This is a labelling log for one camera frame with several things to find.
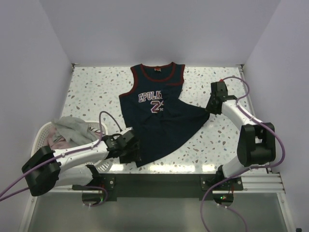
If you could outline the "navy basketball tank top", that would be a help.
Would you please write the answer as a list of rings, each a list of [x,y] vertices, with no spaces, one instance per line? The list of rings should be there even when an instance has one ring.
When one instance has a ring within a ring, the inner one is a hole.
[[[180,100],[184,64],[138,64],[130,68],[132,89],[119,95],[126,127],[139,141],[137,167],[157,161],[184,145],[208,121],[203,108]]]

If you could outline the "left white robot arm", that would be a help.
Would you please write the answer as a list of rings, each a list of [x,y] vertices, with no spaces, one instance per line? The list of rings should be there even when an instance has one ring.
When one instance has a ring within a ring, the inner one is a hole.
[[[74,148],[53,150],[48,145],[43,146],[24,164],[22,173],[31,195],[35,197],[65,185],[96,189],[100,178],[94,174],[95,166],[88,166],[88,163],[109,158],[137,157],[139,143],[133,129],[127,128]]]

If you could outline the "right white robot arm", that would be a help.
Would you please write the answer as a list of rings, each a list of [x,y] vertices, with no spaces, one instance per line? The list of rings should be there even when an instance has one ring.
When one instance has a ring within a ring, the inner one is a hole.
[[[232,178],[253,166],[264,165],[276,158],[275,136],[264,126],[274,130],[272,123],[256,119],[234,95],[228,94],[224,81],[211,83],[211,96],[206,111],[228,117],[239,130],[236,156],[228,163],[219,166],[213,183],[221,190],[232,185]]]

